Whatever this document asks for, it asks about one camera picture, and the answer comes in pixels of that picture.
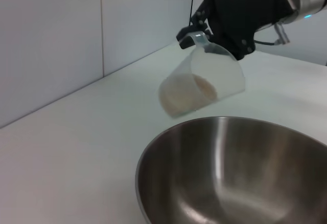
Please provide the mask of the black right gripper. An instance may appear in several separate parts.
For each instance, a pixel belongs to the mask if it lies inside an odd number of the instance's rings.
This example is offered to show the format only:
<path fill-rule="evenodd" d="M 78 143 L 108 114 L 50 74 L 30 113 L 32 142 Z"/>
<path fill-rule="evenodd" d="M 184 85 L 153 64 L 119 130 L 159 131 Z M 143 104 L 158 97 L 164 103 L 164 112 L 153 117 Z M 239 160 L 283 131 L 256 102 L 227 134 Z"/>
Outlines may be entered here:
<path fill-rule="evenodd" d="M 288 0 L 211 0 L 208 17 L 214 42 L 227 49 L 237 60 L 255 51 L 254 34 L 294 13 Z M 205 32 L 208 3 L 202 2 L 190 19 L 190 25 L 176 35 L 181 49 L 194 46 L 192 32 Z"/>

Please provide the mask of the clear plastic measuring cup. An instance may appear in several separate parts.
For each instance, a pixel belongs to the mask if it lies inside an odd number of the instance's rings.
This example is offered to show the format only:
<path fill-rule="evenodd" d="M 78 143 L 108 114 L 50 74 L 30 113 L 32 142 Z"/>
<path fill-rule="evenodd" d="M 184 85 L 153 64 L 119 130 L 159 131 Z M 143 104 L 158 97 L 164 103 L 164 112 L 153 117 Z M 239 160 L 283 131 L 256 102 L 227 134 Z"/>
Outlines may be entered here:
<path fill-rule="evenodd" d="M 242 68 L 228 50 L 211 43 L 203 32 L 186 36 L 193 38 L 195 48 L 169 76 L 190 73 L 203 77 L 216 89 L 217 100 L 213 103 L 245 90 Z"/>

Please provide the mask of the white rice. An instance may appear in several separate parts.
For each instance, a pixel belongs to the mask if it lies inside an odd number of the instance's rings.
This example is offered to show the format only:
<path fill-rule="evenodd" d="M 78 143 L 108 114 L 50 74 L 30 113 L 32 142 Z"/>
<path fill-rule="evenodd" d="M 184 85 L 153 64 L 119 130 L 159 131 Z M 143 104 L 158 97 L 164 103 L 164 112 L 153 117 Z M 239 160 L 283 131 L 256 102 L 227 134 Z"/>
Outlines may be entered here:
<path fill-rule="evenodd" d="M 171 117 L 196 111 L 217 100 L 215 87 L 203 77 L 190 73 L 166 78 L 158 96 L 161 107 Z"/>

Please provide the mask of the stainless steel mixing bowl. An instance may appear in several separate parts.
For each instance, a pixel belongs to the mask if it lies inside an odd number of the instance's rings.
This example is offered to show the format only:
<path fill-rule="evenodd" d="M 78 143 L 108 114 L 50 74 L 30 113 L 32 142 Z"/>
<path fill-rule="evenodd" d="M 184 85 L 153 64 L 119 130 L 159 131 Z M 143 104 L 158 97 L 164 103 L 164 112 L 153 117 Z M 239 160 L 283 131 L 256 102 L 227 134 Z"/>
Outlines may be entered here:
<path fill-rule="evenodd" d="M 149 143 L 135 191 L 148 224 L 327 224 L 327 145 L 256 119 L 193 119 Z"/>

